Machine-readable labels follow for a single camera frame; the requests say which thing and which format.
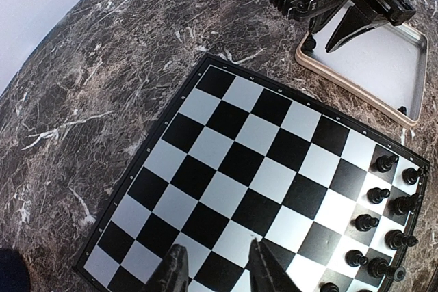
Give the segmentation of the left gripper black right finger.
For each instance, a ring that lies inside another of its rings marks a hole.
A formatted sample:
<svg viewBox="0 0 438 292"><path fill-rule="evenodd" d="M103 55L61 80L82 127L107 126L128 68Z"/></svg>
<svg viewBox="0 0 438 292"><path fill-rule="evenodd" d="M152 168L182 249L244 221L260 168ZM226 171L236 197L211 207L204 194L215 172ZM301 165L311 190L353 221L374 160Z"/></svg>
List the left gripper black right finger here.
<svg viewBox="0 0 438 292"><path fill-rule="evenodd" d="M253 239L248 256L251 291L300 292L267 245Z"/></svg>

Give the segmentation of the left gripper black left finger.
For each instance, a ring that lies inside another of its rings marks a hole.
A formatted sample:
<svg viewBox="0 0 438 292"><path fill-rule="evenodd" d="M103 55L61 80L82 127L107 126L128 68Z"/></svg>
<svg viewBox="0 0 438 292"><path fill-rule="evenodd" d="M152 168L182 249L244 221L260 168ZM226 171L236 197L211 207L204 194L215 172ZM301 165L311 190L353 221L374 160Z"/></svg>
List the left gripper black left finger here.
<svg viewBox="0 0 438 292"><path fill-rule="evenodd" d="M142 291L180 292L189 286L187 249L174 244L156 270L142 287Z"/></svg>

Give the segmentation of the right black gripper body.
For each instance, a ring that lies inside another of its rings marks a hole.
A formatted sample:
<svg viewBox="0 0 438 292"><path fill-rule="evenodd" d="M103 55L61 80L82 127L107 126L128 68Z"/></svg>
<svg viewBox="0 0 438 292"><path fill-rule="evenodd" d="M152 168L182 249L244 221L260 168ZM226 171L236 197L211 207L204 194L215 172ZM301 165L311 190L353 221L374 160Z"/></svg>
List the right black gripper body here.
<svg viewBox="0 0 438 292"><path fill-rule="evenodd" d="M386 23L399 26L416 14L416 9L405 0L351 1L354 5L345 13L347 27L374 27Z"/></svg>

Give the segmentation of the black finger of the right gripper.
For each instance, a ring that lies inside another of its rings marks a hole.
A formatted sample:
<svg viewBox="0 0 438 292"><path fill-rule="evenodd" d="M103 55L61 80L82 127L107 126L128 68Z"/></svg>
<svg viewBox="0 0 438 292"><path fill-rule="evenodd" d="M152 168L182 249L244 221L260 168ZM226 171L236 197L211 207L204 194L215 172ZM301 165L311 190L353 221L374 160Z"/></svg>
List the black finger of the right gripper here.
<svg viewBox="0 0 438 292"><path fill-rule="evenodd" d="M372 8L360 8L358 5L350 6L330 39L326 44L326 52L331 53L350 42L353 38L387 24L385 16Z"/></svg>
<svg viewBox="0 0 438 292"><path fill-rule="evenodd" d="M331 8L325 12L322 12L309 21L308 32L310 34L316 34L321 31L339 12L340 8Z"/></svg>

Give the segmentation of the wooden tray with dark base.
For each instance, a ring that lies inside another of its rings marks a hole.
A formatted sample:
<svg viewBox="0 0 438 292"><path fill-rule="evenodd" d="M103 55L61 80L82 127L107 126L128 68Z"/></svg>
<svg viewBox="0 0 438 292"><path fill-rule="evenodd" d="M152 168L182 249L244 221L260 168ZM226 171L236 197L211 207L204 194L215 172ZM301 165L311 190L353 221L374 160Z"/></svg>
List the wooden tray with dark base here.
<svg viewBox="0 0 438 292"><path fill-rule="evenodd" d="M401 126L414 127L420 119L425 89L427 37L408 24L398 27L387 24L327 53L325 44L335 27L335 23L329 23L317 33L316 48L310 52L300 43L296 61ZM406 107L406 115L398 111L401 106Z"/></svg>

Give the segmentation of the dark blue cup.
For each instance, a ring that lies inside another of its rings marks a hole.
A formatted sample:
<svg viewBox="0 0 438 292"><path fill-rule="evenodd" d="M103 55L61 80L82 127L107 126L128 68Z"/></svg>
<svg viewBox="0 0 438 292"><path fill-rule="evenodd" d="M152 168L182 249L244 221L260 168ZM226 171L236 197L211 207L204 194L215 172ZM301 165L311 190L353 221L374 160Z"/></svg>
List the dark blue cup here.
<svg viewBox="0 0 438 292"><path fill-rule="evenodd" d="M29 270L18 250L1 248L1 291L31 291Z"/></svg>

